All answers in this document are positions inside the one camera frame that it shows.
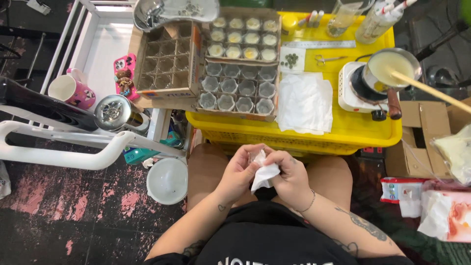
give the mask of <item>metal ruler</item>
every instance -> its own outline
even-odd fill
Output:
[[[285,41],[283,47],[298,49],[355,48],[355,41]]]

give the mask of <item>person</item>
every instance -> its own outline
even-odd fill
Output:
[[[277,196],[249,190],[259,168],[250,153],[276,163]],[[413,264],[383,231],[351,213],[352,176],[340,157],[307,168],[285,151],[243,145],[228,161],[200,144],[188,160],[188,212],[153,245],[145,265]]]

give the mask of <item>white plastic bowl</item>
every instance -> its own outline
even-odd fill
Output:
[[[188,167],[181,160],[159,160],[147,174],[147,194],[158,203],[176,204],[185,198],[187,191]]]

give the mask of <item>white cart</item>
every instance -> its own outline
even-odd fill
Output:
[[[83,5],[74,23],[73,18],[77,12],[79,2]],[[88,86],[96,94],[96,103],[88,111],[94,112],[96,104],[104,97],[115,94],[113,81],[112,63],[119,57],[128,54],[132,32],[134,28],[132,11],[135,1],[90,1],[75,0],[69,18],[62,31],[59,44],[53,56],[46,79],[41,88],[44,94],[51,79],[53,69],[60,63],[59,75],[63,74],[65,64],[70,56],[73,43],[78,35],[75,50],[72,53],[71,63],[68,68],[77,68],[88,76]],[[85,16],[85,22],[80,32],[80,24]],[[59,62],[59,53],[64,44],[69,28],[73,26],[71,39],[66,49],[66,53]],[[103,169],[111,165],[121,154],[122,150],[128,147],[138,147],[153,149],[161,152],[161,155],[170,157],[185,158],[186,150],[189,150],[192,129],[188,125],[186,141],[183,150],[178,150],[159,143],[161,132],[168,123],[165,124],[165,116],[168,110],[154,108],[152,111],[151,125],[147,137],[137,135],[133,132],[111,133],[103,130],[96,130],[91,133],[83,131],[58,129],[51,127],[44,128],[44,124],[34,126],[34,118],[29,124],[15,121],[4,121],[0,123],[0,159],[13,160],[19,162],[44,164],[52,166],[74,167],[89,170]],[[16,132],[50,140],[63,141],[73,144],[102,148],[97,154],[85,154],[66,152],[58,150],[36,149],[10,146],[5,142],[8,133]]]

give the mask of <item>black shirt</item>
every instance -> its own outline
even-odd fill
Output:
[[[195,257],[170,253],[144,265],[412,265],[406,257],[355,259],[281,204],[258,201],[231,209]]]

